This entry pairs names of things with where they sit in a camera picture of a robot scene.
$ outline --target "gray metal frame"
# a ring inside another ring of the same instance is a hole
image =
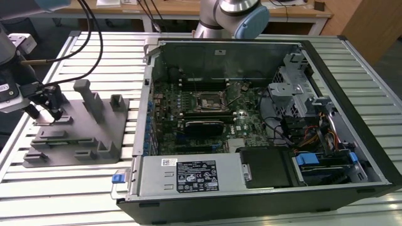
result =
[[[145,38],[158,34],[105,32],[104,63],[88,77],[94,90],[108,96],[116,90],[129,98],[122,162],[110,165],[61,167],[26,170],[21,167],[22,155],[37,129],[22,116],[9,142],[0,154],[0,220],[1,226],[13,225],[113,225],[137,224],[110,200],[110,176],[116,170],[129,168],[144,65],[141,62]],[[165,34],[164,37],[189,38],[190,34]],[[393,92],[383,86],[377,74],[336,37],[261,35],[259,39],[308,39],[331,70],[339,85],[360,113],[365,124],[381,144],[393,165],[402,171],[402,108]],[[85,33],[69,38],[58,57],[74,51],[85,39]],[[90,46],[74,59],[53,64],[46,81],[60,80],[86,72],[97,57],[98,38],[92,35]],[[80,98],[70,86],[61,87],[66,97]],[[126,193],[126,184],[114,186],[117,195]],[[336,211],[285,214],[257,218],[236,218],[178,225],[242,226],[242,225],[397,225],[400,223],[402,196],[397,192],[363,199]]]

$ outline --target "blue latch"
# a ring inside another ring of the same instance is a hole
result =
[[[301,153],[296,156],[297,165],[319,164],[317,157],[313,153]]]
[[[359,161],[357,156],[353,152],[349,152],[348,156],[349,156],[352,163],[356,163]]]
[[[114,174],[112,176],[112,183],[113,184],[122,184],[122,183],[125,183],[125,175],[124,174]]]

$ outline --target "orange wire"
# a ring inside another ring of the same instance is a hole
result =
[[[307,132],[308,132],[308,129],[315,128],[315,127],[317,127],[317,126],[308,126],[308,127],[307,127],[305,132],[304,132],[304,140],[305,140],[305,138],[307,138]]]
[[[328,133],[332,134],[332,136],[333,136],[333,146],[335,146],[335,150],[337,151],[337,135],[331,130],[328,130]]]

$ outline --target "desk leg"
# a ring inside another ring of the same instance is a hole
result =
[[[153,32],[152,30],[152,22],[146,15],[141,16],[142,24],[144,24],[144,32]]]
[[[325,22],[328,18],[317,18],[315,23],[312,24],[311,30],[308,32],[308,35],[319,35],[321,32],[321,29],[324,28]]]

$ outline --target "white paper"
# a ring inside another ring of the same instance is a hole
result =
[[[96,8],[118,8],[120,0],[97,0]]]
[[[275,8],[283,8],[284,6],[301,6],[305,5],[303,0],[292,0],[287,2],[277,2],[276,0],[271,0],[272,2],[261,2],[261,5],[265,6],[268,9],[275,9]]]

